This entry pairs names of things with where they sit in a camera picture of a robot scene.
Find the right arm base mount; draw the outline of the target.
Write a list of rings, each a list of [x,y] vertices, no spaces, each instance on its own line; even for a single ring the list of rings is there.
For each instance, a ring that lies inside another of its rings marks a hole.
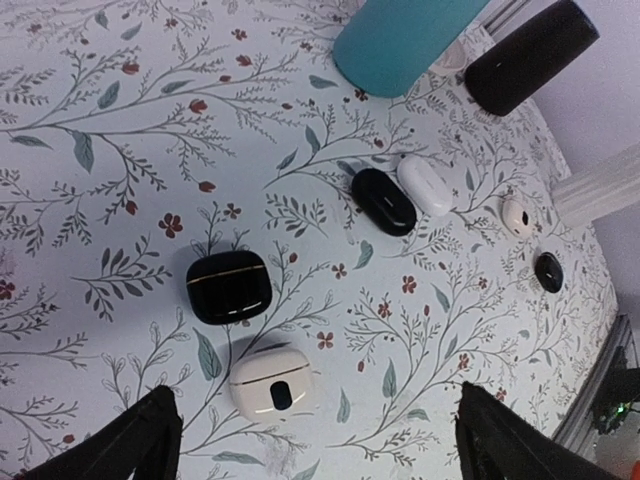
[[[624,347],[614,351],[612,363],[595,396],[591,412],[593,427],[600,435],[615,432],[639,402],[639,368],[628,366]]]

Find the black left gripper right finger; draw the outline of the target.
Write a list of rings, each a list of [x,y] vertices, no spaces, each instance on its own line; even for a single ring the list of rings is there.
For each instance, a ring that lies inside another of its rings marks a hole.
[[[461,475],[468,479],[612,479],[556,444],[484,388],[465,382],[455,419]]]

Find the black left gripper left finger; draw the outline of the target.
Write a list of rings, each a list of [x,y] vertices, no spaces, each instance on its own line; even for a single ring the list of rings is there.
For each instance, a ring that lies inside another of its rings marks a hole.
[[[174,479],[182,425],[173,391],[161,385],[89,439],[20,477]]]

